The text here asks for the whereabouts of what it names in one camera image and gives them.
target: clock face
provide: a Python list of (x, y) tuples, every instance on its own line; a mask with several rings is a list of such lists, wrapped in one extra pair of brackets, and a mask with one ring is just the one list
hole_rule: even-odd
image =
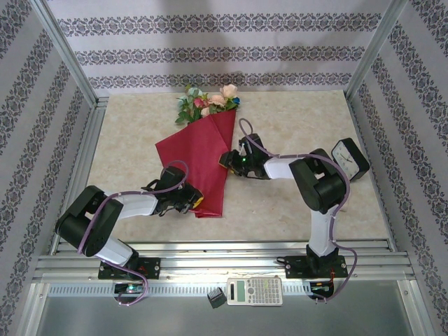
[(337, 143), (336, 147), (332, 151), (332, 155), (349, 180), (351, 180), (359, 172), (358, 164), (353, 159), (349, 150), (342, 141)]

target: calculator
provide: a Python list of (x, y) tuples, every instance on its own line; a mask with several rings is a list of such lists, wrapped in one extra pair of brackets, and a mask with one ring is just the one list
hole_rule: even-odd
[(280, 278), (229, 278), (227, 304), (239, 306), (281, 306), (283, 291)]

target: patterned wallpaper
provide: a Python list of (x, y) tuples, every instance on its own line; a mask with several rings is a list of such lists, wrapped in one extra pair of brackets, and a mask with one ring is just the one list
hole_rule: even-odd
[(448, 1), (410, 1), (352, 107), (398, 248), (448, 335)]
[(90, 108), (27, 0), (0, 0), (0, 335), (14, 335)]
[(48, 0), (96, 93), (335, 90), (390, 0)]

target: beige tabletop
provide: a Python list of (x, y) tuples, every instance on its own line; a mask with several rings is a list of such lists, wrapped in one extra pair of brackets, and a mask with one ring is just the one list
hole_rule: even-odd
[[(180, 94), (110, 97), (89, 177), (109, 192), (138, 190), (162, 165), (154, 144), (180, 130)], [(358, 138), (342, 91), (241, 92), (237, 119), (249, 119), (272, 153), (330, 153), (338, 140)], [(242, 132), (235, 125), (233, 148)], [(164, 217), (119, 220), (113, 235), (128, 242), (198, 240), (308, 240), (311, 214), (294, 181), (257, 181), (229, 174), (222, 218), (197, 219), (175, 211)], [(337, 217), (338, 239), (384, 239), (386, 226), (368, 174), (351, 185)]]

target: flower bouquet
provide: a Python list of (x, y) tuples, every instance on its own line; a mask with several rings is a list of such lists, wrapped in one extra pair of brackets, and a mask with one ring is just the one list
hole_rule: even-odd
[(193, 211), (197, 218), (221, 217), (227, 169), (219, 165), (225, 152), (231, 151), (237, 87), (230, 84), (220, 94), (209, 97), (197, 87), (187, 87), (179, 98), (177, 124), (188, 122), (181, 131), (157, 143), (163, 165), (182, 160), (189, 168), (187, 182), (198, 188), (204, 200)]

